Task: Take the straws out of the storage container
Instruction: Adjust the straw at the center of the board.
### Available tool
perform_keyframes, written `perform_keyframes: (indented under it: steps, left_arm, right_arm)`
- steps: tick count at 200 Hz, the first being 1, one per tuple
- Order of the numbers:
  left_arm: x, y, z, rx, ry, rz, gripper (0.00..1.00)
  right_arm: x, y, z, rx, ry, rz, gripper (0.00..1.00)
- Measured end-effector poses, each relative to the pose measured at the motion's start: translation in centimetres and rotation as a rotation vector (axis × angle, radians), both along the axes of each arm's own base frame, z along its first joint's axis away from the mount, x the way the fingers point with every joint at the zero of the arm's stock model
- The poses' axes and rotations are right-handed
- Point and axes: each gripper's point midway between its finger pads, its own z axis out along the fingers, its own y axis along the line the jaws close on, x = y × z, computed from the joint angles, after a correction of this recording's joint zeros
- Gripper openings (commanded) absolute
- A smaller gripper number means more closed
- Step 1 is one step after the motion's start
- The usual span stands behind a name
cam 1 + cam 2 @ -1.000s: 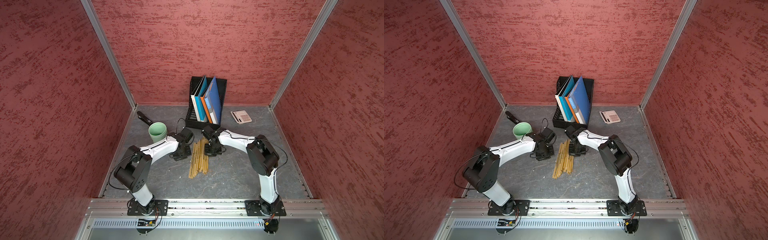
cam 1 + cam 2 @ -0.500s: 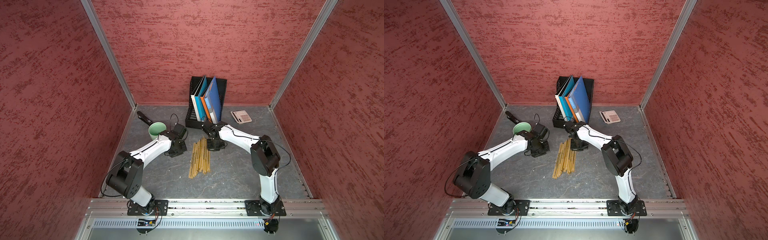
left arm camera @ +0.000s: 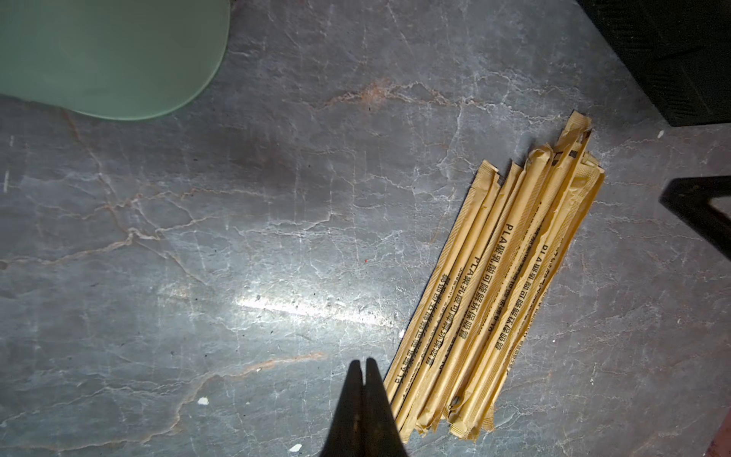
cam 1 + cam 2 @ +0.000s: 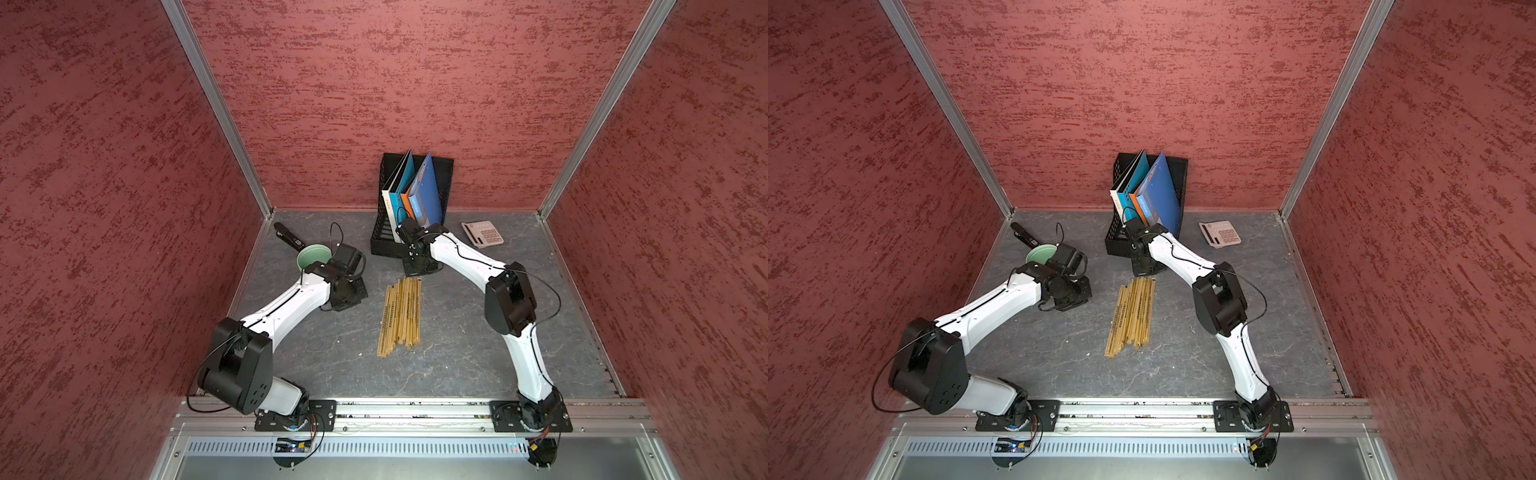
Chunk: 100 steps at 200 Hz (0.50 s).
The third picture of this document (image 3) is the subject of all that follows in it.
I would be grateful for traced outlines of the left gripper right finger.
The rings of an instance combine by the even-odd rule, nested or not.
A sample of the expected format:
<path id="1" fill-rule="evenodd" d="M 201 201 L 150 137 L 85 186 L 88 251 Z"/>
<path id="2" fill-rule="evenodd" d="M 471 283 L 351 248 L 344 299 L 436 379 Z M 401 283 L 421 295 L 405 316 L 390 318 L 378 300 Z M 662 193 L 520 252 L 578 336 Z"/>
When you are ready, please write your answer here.
<path id="1" fill-rule="evenodd" d="M 380 371 L 373 358 L 367 358 L 365 373 L 363 391 L 365 456 L 407 457 L 399 430 L 396 428 Z"/>

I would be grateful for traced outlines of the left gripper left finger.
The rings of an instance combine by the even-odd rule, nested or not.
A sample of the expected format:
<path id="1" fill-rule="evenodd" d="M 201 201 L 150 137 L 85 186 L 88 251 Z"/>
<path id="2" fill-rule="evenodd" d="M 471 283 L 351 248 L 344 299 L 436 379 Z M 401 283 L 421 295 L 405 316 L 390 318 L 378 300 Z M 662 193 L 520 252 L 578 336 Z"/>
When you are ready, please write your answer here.
<path id="1" fill-rule="evenodd" d="M 357 457 L 363 455 L 363 373 L 354 360 L 348 367 L 329 434 L 321 450 L 322 457 Z"/>

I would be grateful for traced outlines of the green metal cup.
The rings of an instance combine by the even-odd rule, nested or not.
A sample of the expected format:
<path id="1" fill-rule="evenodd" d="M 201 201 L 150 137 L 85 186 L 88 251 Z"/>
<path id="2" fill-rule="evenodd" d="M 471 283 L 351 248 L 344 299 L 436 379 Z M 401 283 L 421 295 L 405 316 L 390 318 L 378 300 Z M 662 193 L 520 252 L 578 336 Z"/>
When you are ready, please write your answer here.
<path id="1" fill-rule="evenodd" d="M 4 1 L 1 93 L 110 120 L 174 112 L 213 80 L 228 1 Z"/>

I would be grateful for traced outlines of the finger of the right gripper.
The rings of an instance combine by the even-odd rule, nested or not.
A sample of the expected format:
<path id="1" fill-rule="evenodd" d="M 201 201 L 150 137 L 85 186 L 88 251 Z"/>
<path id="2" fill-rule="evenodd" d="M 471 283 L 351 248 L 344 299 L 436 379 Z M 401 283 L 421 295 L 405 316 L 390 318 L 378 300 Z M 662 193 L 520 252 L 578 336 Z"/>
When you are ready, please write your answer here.
<path id="1" fill-rule="evenodd" d="M 711 204 L 713 199 L 729 196 L 729 175 L 685 177 L 671 180 L 660 202 L 730 259 L 730 217 Z"/>

